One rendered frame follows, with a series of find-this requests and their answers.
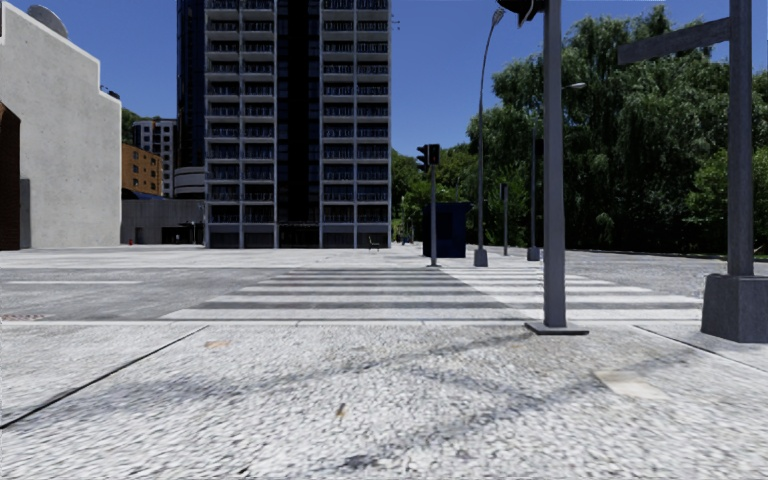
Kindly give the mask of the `trees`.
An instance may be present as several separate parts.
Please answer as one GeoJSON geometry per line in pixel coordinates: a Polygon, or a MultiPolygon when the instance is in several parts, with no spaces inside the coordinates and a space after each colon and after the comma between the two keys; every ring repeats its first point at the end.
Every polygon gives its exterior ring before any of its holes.
{"type": "MultiPolygon", "coordinates": [[[[563,38],[564,202],[571,249],[721,253],[726,247],[729,66],[698,48],[621,66],[620,45],[670,32],[667,5],[569,2],[563,38]]],[[[430,175],[417,148],[437,144],[436,197],[477,198],[478,100],[493,7],[398,0],[393,33],[394,229],[418,228],[430,175]]],[[[530,241],[531,127],[543,134],[541,25],[507,15],[494,30],[484,82],[484,231],[530,241]]],[[[537,157],[536,241],[543,238],[537,157]]]]}

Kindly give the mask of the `traffic light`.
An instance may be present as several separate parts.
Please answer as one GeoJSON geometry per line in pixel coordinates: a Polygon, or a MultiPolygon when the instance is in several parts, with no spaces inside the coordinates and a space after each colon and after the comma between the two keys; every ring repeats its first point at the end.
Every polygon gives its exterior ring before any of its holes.
{"type": "Polygon", "coordinates": [[[439,149],[437,144],[424,144],[417,148],[418,158],[422,161],[430,175],[430,267],[438,268],[437,263],[437,225],[436,225],[436,167],[438,160],[432,154],[432,148],[439,149]]]}
{"type": "Polygon", "coordinates": [[[538,335],[586,335],[566,320],[565,214],[563,197],[562,0],[496,0],[518,15],[518,24],[541,11],[543,38],[543,312],[526,327],[538,335]]]}

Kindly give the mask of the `pale concrete building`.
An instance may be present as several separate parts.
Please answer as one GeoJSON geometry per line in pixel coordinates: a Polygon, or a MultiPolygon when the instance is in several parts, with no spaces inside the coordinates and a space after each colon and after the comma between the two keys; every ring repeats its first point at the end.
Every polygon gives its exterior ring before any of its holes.
{"type": "Polygon", "coordinates": [[[0,1],[0,251],[120,242],[121,102],[56,20],[0,1]]]}

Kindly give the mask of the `dark glass tower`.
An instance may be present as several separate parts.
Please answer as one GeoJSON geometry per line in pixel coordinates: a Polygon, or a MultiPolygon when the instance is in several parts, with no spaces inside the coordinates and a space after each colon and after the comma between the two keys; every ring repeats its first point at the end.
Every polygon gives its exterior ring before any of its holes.
{"type": "Polygon", "coordinates": [[[177,0],[210,248],[391,243],[391,0],[177,0]]]}

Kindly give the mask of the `grey concrete building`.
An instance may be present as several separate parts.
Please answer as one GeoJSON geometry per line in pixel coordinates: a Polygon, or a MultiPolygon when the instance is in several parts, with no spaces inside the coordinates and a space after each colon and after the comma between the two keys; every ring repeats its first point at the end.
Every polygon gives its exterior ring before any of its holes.
{"type": "Polygon", "coordinates": [[[198,244],[205,242],[204,168],[184,167],[174,175],[174,197],[122,189],[120,242],[198,244]]]}

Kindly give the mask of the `orange brick building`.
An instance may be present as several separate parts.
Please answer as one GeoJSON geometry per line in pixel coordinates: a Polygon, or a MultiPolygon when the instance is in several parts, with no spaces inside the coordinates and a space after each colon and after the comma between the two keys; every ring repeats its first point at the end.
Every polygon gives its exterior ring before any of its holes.
{"type": "Polygon", "coordinates": [[[163,159],[152,152],[122,144],[122,188],[161,196],[163,194],[163,159]]]}

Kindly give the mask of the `white tower building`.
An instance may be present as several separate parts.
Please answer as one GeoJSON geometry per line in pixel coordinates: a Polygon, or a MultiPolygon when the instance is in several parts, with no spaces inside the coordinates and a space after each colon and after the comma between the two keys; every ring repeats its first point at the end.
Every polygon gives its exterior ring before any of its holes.
{"type": "Polygon", "coordinates": [[[176,119],[138,120],[132,124],[133,144],[162,158],[162,195],[174,197],[176,119]]]}

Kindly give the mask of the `blue booth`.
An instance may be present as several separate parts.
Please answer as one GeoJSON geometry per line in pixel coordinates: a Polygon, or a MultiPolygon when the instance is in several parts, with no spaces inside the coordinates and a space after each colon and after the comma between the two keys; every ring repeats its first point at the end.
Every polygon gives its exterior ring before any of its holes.
{"type": "MultiPolygon", "coordinates": [[[[436,204],[437,258],[466,257],[466,215],[471,210],[469,202],[436,204]]],[[[431,257],[431,204],[422,210],[423,255],[431,257]]]]}

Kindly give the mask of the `grey street lamp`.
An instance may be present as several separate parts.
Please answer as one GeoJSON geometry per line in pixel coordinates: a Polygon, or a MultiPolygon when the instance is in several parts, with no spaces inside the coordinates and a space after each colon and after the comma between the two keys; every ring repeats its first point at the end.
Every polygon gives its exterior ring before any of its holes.
{"type": "Polygon", "coordinates": [[[541,250],[536,244],[536,172],[537,172],[537,152],[540,143],[537,137],[537,119],[538,116],[534,115],[533,123],[531,127],[532,140],[531,140],[531,164],[530,164],[530,241],[527,249],[528,261],[540,261],[541,250]]]}
{"type": "Polygon", "coordinates": [[[474,266],[485,268],[488,266],[488,255],[485,249],[485,231],[484,231],[484,82],[485,82],[485,70],[487,65],[487,57],[489,52],[490,43],[496,26],[501,22],[505,13],[504,9],[497,8],[492,17],[491,25],[486,39],[486,44],[483,53],[481,76],[480,76],[480,88],[479,88],[479,100],[478,100],[478,171],[477,171],[477,249],[474,254],[474,266]]]}

